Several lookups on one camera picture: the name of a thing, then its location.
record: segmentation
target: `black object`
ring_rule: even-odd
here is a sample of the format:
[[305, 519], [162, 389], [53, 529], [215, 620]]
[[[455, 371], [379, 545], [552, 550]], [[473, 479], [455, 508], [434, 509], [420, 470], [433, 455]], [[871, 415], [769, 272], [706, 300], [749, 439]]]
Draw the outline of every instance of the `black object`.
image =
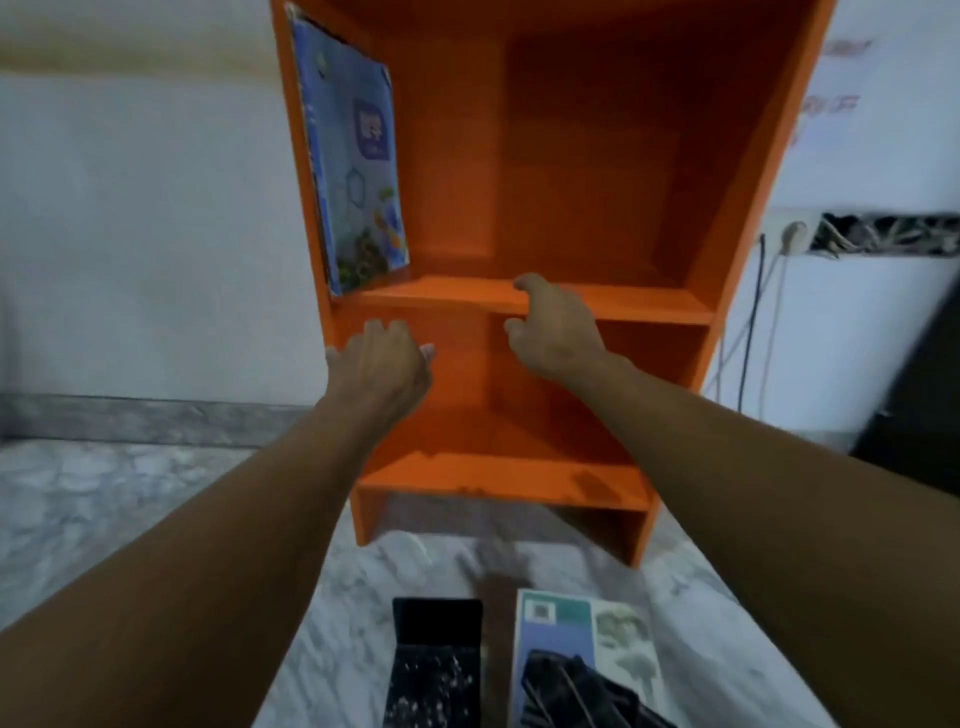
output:
[[531, 650], [520, 684], [527, 697], [522, 728], [675, 728], [579, 655]]
[[479, 599], [394, 599], [396, 652], [384, 728], [480, 725]]
[[960, 282], [851, 453], [960, 496]]
[[767, 258], [767, 236], [760, 234], [760, 266], [756, 269], [756, 292], [754, 293], [754, 307], [750, 311], [750, 329], [747, 331], [747, 350], [743, 352], [743, 370], [740, 372], [740, 393], [736, 397], [736, 411], [743, 413], [743, 390], [747, 387], [747, 367], [750, 366], [750, 345], [754, 343], [754, 327], [756, 326], [756, 310], [760, 307], [760, 296], [763, 295], [763, 264]]

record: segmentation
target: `marble floor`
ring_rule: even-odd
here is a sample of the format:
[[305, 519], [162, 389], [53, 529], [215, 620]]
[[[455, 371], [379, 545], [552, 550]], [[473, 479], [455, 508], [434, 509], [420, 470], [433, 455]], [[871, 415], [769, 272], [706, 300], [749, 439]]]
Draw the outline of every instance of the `marble floor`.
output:
[[[34, 440], [0, 444], [0, 627], [161, 519], [251, 450]], [[256, 725], [378, 728], [395, 596], [479, 596], [484, 723], [503, 726], [516, 589], [648, 610], [679, 726], [832, 726], [668, 513], [630, 570], [547, 509], [395, 498], [358, 548], [342, 514], [306, 619]]]

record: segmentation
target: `bookshelf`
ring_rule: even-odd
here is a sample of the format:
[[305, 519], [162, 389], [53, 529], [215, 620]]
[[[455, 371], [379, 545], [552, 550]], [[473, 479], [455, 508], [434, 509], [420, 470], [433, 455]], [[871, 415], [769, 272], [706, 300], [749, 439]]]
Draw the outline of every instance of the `bookshelf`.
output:
[[503, 333], [530, 270], [580, 293], [608, 347], [698, 390], [833, 0], [302, 0], [386, 62], [413, 261], [328, 295], [284, 3], [272, 0], [318, 306], [340, 346], [369, 318], [434, 342], [434, 387], [351, 496], [358, 543], [391, 492], [590, 511], [637, 565], [654, 486]]

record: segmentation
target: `booklet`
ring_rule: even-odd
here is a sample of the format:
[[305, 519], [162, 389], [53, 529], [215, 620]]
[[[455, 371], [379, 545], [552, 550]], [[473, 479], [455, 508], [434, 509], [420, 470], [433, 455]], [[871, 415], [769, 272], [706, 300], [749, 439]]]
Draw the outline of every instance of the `booklet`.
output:
[[327, 284], [340, 296], [410, 263], [383, 63], [288, 6]]

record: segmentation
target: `black fabric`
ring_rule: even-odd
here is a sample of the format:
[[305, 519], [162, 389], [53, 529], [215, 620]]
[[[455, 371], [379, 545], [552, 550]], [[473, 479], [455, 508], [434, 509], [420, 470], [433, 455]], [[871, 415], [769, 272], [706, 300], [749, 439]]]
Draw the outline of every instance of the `black fabric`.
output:
[[579, 656], [532, 650], [521, 685], [523, 728], [675, 728]]

